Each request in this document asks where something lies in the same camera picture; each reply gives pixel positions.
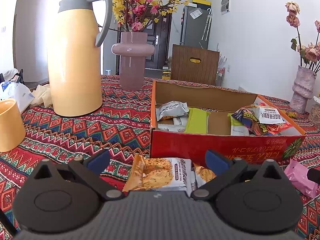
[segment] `thermos handle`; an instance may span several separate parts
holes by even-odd
[[[95,2],[100,0],[87,0],[88,2]],[[100,47],[103,43],[104,39],[107,36],[110,24],[111,24],[111,18],[112,18],[112,0],[104,0],[106,2],[106,16],[104,17],[104,23],[103,28],[101,32],[98,33],[96,38],[96,47]]]

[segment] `red box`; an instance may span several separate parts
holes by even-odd
[[[217,109],[208,118],[208,134],[188,134],[161,131],[157,128],[156,108],[169,101],[187,102],[189,107]],[[306,133],[291,118],[279,111],[292,127],[281,136],[231,136],[227,114],[243,106],[264,102],[275,107],[260,95],[218,87],[189,87],[154,81],[151,105],[151,158],[179,157],[205,166],[205,152],[213,149],[229,159],[240,157],[249,163],[276,161],[294,156]]]

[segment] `tablecloth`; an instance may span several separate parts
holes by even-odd
[[[63,118],[57,116],[52,107],[44,106],[35,106],[23,112],[27,131],[25,139],[12,151],[0,153],[0,208],[16,227],[18,225],[12,214],[14,196],[42,159],[67,163],[75,157],[89,157],[101,148],[108,148],[110,165],[100,177],[122,190],[134,154],[149,156],[152,79],[145,78],[142,90],[134,92],[122,90],[118,76],[101,76],[101,83],[102,107],[87,116]],[[280,109],[292,111],[288,101],[266,98]],[[307,113],[298,114],[293,119],[308,133],[294,159],[308,168],[320,166],[320,130],[308,121]],[[288,160],[280,163],[283,168],[287,164]],[[304,210],[296,231],[308,240],[320,239],[320,187],[315,199],[300,195]],[[0,225],[0,240],[10,238]]]

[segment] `vase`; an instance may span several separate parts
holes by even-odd
[[[316,77],[316,73],[312,70],[298,66],[297,76],[292,86],[293,96],[289,106],[300,114],[305,113],[307,102],[313,96]]]
[[[147,33],[122,32],[121,43],[111,48],[120,55],[120,86],[124,90],[140,90],[144,84],[146,56],[153,55],[155,47],[147,44]]]

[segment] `yellow cup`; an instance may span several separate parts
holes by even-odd
[[[15,99],[0,101],[0,152],[17,147],[26,136],[18,104]]]

